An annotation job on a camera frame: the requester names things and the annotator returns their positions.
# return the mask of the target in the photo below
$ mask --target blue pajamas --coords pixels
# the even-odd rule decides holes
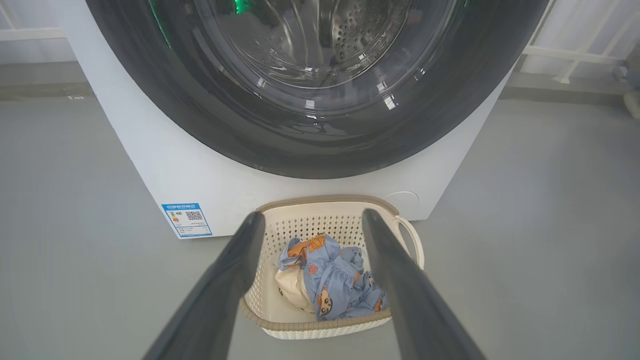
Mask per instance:
[[[359,247],[340,248],[326,234],[307,241],[293,238],[278,257],[277,266],[300,266],[316,320],[373,314],[385,309],[385,292],[364,272]]]

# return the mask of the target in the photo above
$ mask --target washing machine door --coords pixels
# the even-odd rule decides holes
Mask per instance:
[[[259,170],[326,179],[434,143],[507,74],[546,0],[87,0],[176,124]]]

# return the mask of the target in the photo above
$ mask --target front-loading washing machine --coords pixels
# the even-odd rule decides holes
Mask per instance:
[[[429,216],[544,0],[51,0],[179,238],[267,202]]]

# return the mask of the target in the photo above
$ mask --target blue label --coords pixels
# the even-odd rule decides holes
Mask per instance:
[[[169,222],[181,238],[211,236],[211,229],[197,202],[162,205]]]

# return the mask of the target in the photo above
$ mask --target qr code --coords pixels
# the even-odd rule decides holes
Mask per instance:
[[[185,211],[189,220],[202,220],[202,214],[199,211]]]

